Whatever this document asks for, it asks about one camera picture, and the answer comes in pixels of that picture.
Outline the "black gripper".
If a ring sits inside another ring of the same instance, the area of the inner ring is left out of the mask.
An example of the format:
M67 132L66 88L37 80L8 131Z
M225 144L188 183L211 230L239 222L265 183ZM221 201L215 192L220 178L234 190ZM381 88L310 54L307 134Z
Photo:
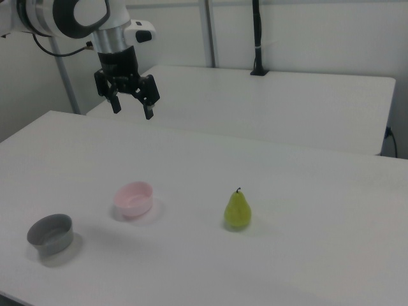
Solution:
M114 113L121 111L115 84L109 85L108 78L133 78L137 86L132 96L142 105L145 118L150 120L154 116L153 107L160 99L156 81L152 75L139 78L138 62L134 47L129 47L116 53L98 53L101 69L94 73L98 94L106 98Z

